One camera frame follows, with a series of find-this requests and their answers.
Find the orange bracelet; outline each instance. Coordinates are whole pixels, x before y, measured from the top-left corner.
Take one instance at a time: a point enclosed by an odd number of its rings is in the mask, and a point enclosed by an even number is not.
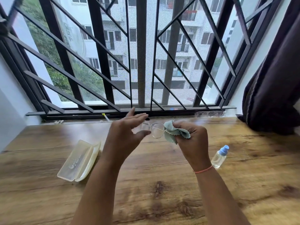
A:
[[[204,171],[207,171],[207,170],[209,170],[209,169],[211,169],[212,168],[212,165],[209,167],[209,168],[206,168],[206,169],[204,169],[204,170],[201,170],[201,171],[193,171],[193,172],[195,172],[195,174],[199,174],[199,173],[202,173],[202,172],[204,172]]]

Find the cleaning cloth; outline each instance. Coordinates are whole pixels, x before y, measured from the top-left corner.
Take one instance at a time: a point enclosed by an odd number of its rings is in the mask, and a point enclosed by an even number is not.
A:
[[[167,141],[171,143],[177,144],[177,140],[175,136],[177,135],[182,135],[184,138],[189,139],[190,138],[190,133],[185,130],[185,129],[178,129],[173,126],[173,120],[165,122],[163,125],[165,127],[165,138]]]

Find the wooden table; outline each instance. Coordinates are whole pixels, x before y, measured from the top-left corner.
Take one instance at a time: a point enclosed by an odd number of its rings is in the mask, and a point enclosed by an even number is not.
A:
[[[208,130],[211,157],[230,146],[218,172],[252,224],[300,224],[298,136],[254,132],[236,118],[194,121]],[[86,180],[71,183],[56,175],[79,139],[105,140],[109,126],[40,125],[21,132],[0,155],[0,221],[69,223]],[[177,145],[147,136],[128,157],[113,223],[207,224],[195,175]]]

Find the blue bottle cap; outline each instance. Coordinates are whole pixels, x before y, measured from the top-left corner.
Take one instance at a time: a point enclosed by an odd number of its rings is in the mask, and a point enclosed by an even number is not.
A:
[[[228,145],[224,145],[224,147],[222,147],[219,150],[219,154],[225,156],[225,155],[227,155],[228,150],[229,150],[229,146]]]

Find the eyeglasses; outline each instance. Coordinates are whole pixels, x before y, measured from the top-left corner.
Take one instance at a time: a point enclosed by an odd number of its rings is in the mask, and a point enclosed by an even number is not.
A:
[[[151,130],[152,136],[154,138],[161,138],[164,134],[165,127],[161,123],[149,124],[148,122],[143,122],[141,124],[141,130]]]

